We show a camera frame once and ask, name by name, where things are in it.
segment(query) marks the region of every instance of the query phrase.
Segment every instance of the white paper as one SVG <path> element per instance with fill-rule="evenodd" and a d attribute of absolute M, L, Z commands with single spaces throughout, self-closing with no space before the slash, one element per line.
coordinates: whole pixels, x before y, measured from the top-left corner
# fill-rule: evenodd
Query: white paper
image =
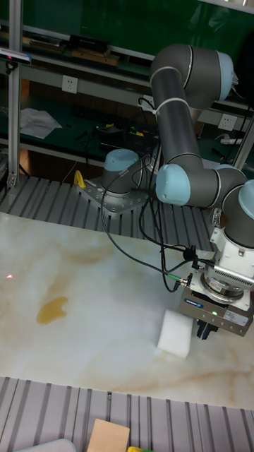
<path fill-rule="evenodd" d="M 48 112 L 38 111 L 33 108 L 21 110 L 21 133 L 44 139 L 54 129 L 61 129 L 61 126 Z"/>

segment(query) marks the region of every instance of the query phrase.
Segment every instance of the yellow stain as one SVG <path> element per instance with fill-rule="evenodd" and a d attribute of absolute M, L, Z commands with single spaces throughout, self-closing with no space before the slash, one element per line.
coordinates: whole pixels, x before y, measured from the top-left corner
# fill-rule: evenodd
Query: yellow stain
<path fill-rule="evenodd" d="M 60 317 L 66 317 L 66 312 L 62 310 L 62 306 L 67 303 L 67 301 L 68 298 L 66 297 L 58 297 L 49 303 L 46 303 L 42 306 L 39 314 L 37 315 L 37 323 L 40 325 L 47 325 L 56 319 L 60 319 Z"/>

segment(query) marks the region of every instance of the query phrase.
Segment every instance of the white cable tie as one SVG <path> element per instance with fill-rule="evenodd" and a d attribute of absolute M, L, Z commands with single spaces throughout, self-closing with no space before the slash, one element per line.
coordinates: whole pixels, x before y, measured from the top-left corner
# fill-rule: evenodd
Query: white cable tie
<path fill-rule="evenodd" d="M 189 106 L 189 104 L 188 104 L 188 102 L 186 100 L 181 99 L 180 97 L 171 97 L 170 99 L 166 99 L 165 101 L 163 101 L 161 103 L 161 105 L 159 105 L 156 110 L 152 111 L 152 113 L 157 115 L 159 109 L 162 108 L 165 104 L 167 104 L 168 102 L 176 102 L 176 101 L 179 101 L 179 102 L 182 102 L 183 104 L 186 104 L 187 107 L 190 109 L 190 106 Z"/>
<path fill-rule="evenodd" d="M 173 66 L 163 66 L 162 68 L 157 69 L 150 77 L 150 85 L 152 86 L 152 79 L 154 78 L 154 76 L 156 76 L 156 74 L 160 71 L 164 71 L 165 69 L 173 69 L 174 71 L 179 72 L 180 76 L 181 76 L 181 72 L 177 69 L 174 68 Z"/>

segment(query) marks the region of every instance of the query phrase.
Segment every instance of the light blue joint cap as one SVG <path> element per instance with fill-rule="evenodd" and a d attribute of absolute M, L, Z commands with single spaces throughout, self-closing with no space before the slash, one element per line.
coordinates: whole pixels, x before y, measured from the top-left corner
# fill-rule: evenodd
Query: light blue joint cap
<path fill-rule="evenodd" d="M 234 66 L 233 61 L 227 54 L 222 54 L 217 52 L 219 57 L 219 66 L 221 70 L 221 92 L 219 100 L 226 99 L 229 91 L 231 90 L 234 76 Z"/>
<path fill-rule="evenodd" d="M 254 179 L 246 182 L 238 193 L 240 206 L 254 220 Z"/>
<path fill-rule="evenodd" d="M 107 154 L 104 168 L 107 171 L 123 171 L 138 161 L 138 154 L 129 149 L 115 149 Z"/>
<path fill-rule="evenodd" d="M 191 185 L 184 169 L 174 163 L 161 167 L 156 178 L 156 195 L 162 203 L 187 204 Z"/>

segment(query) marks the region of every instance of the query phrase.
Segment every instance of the yellow object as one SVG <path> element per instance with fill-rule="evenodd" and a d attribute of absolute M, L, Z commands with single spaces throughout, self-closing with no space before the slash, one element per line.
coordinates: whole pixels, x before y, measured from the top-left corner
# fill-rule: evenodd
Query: yellow object
<path fill-rule="evenodd" d="M 139 447 L 133 447 L 133 446 L 131 446 L 127 449 L 127 452 L 142 452 L 142 451 L 144 451 L 144 449 L 140 449 Z"/>
<path fill-rule="evenodd" d="M 66 317 L 66 312 L 62 310 L 63 304 L 67 303 L 67 297 L 58 297 L 51 302 L 46 303 L 40 309 L 37 315 L 37 323 L 40 325 L 47 325 L 60 317 Z"/>
<path fill-rule="evenodd" d="M 84 179 L 83 179 L 80 171 L 76 171 L 75 176 L 74 176 L 74 185 L 77 185 L 77 184 L 81 189 L 85 189 L 85 187 L 86 187 Z"/>

